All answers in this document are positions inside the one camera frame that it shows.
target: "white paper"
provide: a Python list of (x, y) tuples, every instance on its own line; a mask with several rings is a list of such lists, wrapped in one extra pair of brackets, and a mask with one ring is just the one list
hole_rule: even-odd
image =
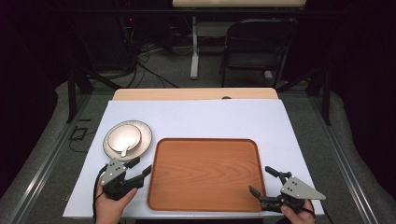
[[(92, 217), (92, 194), (99, 170), (109, 162), (103, 149), (107, 132), (126, 120), (140, 120), (152, 130), (152, 142), (141, 155), (141, 162), (127, 171), (126, 178), (141, 174), (154, 160), (157, 143), (163, 138), (248, 138), (256, 142), (262, 163), (282, 172), (292, 172), (314, 188), (302, 152), (298, 146), (286, 109), (280, 100), (232, 99), (196, 101), (110, 101), (84, 162), (78, 182), (64, 210), (64, 217)], [(279, 178), (265, 171), (268, 196), (277, 196), (282, 187)], [(124, 217), (195, 218), (262, 217), (278, 213), (165, 212), (148, 208), (150, 175), (145, 187), (124, 209)], [(313, 204), (323, 214), (319, 201)]]

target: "gray carpet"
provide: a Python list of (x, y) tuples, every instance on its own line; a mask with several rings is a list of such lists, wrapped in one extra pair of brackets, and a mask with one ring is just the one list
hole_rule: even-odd
[[(189, 54), (170, 55), (167, 52), (158, 50), (151, 52), (149, 58), (144, 58), (147, 57), (144, 55), (141, 59), (148, 59), (148, 62), (145, 63), (146, 67), (181, 88), (219, 87), (220, 57), (212, 53), (205, 55), (204, 49), (203, 52), (200, 60), (199, 76), (196, 80), (191, 80), (189, 77), (191, 69), (191, 56)], [(125, 87), (131, 78), (132, 76), (129, 75), (113, 79), (113, 81)], [(111, 99), (113, 93), (112, 90), (100, 82), (93, 80), (92, 84), (95, 87), (94, 94), (89, 98), (89, 102), (83, 108), (83, 112), (77, 117), (78, 121), (74, 124), (74, 127), (69, 127), (72, 130), (77, 129), (77, 131), (73, 135), (69, 134), (67, 141), (60, 148), (54, 148), (62, 129), (67, 126), (65, 122), (68, 113), (66, 85), (63, 84), (58, 88), (59, 104), (48, 128), (43, 133), (19, 176), (14, 180), (11, 188), (0, 201), (0, 223), (7, 223), (9, 218), (12, 217), (12, 212), (18, 206), (23, 193), (28, 189), (42, 162), (46, 161), (52, 150), (60, 150), (60, 156), (53, 169), (50, 170), (50, 175), (45, 181), (44, 188), (40, 191), (27, 214), (24, 220), (25, 223), (92, 223), (91, 220), (62, 218), (67, 204), (67, 195), (72, 192), (85, 160), (86, 153), (84, 152), (91, 145), (94, 132), (106, 109), (106, 102)], [(232, 77), (227, 79), (228, 87), (254, 87), (262, 86), (263, 84), (265, 84), (264, 78), (256, 74), (248, 74), (247, 79), (239, 77), (237, 79)], [(166, 83), (164, 85), (167, 88), (171, 87)], [(143, 69), (138, 68), (136, 80), (131, 87), (163, 88), (163, 84), (154, 75), (149, 72), (143, 72)], [(327, 200), (323, 202), (323, 205), (334, 223), (363, 223), (359, 209), (334, 160), (332, 142), (323, 128), (321, 117), (316, 113), (317, 109), (312, 103), (315, 99), (307, 98), (302, 94), (299, 90), (303, 88), (304, 85), (297, 86), (288, 93), (279, 94), (279, 97), (288, 111), (290, 122), (296, 133), (316, 188), (327, 196)], [(342, 100), (335, 94), (332, 95), (331, 99), (331, 122), (332, 129), (345, 151), (355, 175), (361, 181), (367, 200), (375, 211), (378, 223), (393, 223), (396, 219), (395, 202), (376, 184), (367, 166), (361, 161), (353, 146), (353, 142), (351, 142), (351, 134)], [(88, 134), (81, 140), (77, 140), (84, 131)], [(275, 223), (275, 220), (267, 220), (265, 223)], [(319, 217), (318, 223), (329, 223), (329, 220), (326, 217)]]

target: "white plate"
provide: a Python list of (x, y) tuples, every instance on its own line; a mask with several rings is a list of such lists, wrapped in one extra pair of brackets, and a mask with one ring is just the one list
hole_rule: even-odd
[[(130, 126), (135, 126), (141, 134), (141, 138), (140, 141), (137, 143), (137, 145), (133, 148), (130, 148), (127, 150), (126, 156), (122, 157), (120, 154), (122, 152), (122, 149), (115, 149), (112, 147), (115, 147), (113, 145), (113, 141), (115, 140), (115, 138), (111, 137), (110, 135), (113, 135), (113, 132), (118, 132), (122, 130), (132, 130), (132, 128)], [(129, 161), (133, 158), (136, 158), (138, 156), (140, 156), (141, 154), (143, 154), (143, 152), (146, 151), (146, 149), (149, 148), (149, 145), (151, 144), (151, 138), (152, 138), (152, 133), (151, 133), (151, 129), (149, 128), (149, 126), (139, 120), (127, 120), (124, 121), (122, 123), (117, 124), (116, 126), (114, 126), (110, 131), (108, 131), (108, 133), (106, 134), (105, 140), (103, 142), (103, 148), (105, 150), (105, 153), (107, 154), (107, 156), (109, 158), (115, 158), (118, 161)]]

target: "robotic hand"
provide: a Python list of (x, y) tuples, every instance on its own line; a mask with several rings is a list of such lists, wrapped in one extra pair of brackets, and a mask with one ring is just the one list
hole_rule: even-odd
[(277, 197), (263, 197), (258, 190), (249, 186), (250, 193), (259, 200), (262, 211), (282, 213), (280, 211), (280, 207), (285, 204), (295, 213), (299, 213), (301, 210), (304, 210), (305, 212), (311, 213), (315, 216), (315, 213), (304, 208), (304, 201), (306, 199), (325, 200), (326, 197), (323, 194), (309, 187), (297, 177), (291, 175), (291, 172), (278, 172), (269, 166), (265, 167), (265, 171), (274, 177), (279, 177), (283, 187), (280, 190), (280, 195)]
[(101, 183), (103, 190), (108, 197), (113, 200), (119, 200), (131, 189), (140, 189), (143, 187), (145, 177), (151, 173), (151, 165), (146, 168), (141, 175), (125, 180), (126, 169), (133, 168), (139, 162), (140, 157), (136, 157), (124, 164), (115, 159), (110, 160)]

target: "table leg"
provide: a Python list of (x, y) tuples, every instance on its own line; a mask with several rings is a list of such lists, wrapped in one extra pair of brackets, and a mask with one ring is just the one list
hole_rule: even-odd
[(192, 61), (191, 61), (191, 79), (198, 78), (198, 39), (197, 39), (197, 20), (192, 18)]

